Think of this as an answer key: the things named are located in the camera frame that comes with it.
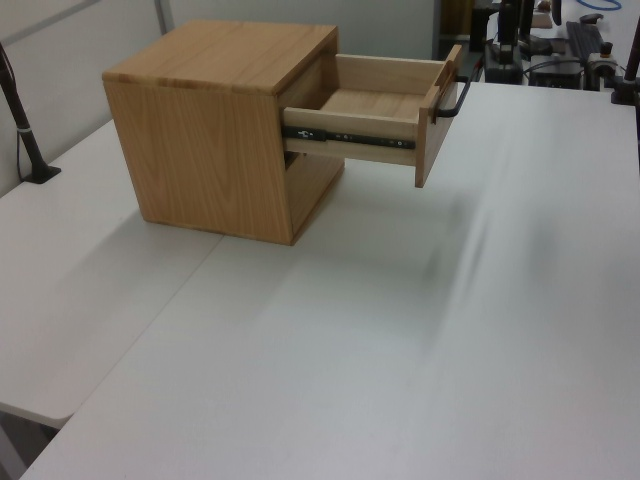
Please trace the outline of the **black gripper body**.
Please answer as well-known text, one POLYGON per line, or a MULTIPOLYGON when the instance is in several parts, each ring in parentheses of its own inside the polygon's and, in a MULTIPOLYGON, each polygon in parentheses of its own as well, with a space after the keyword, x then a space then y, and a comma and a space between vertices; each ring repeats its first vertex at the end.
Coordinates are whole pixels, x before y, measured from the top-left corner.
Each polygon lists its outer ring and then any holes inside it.
POLYGON ((517 43, 518 7, 514 0, 502 0, 499 8, 499 44, 517 43))

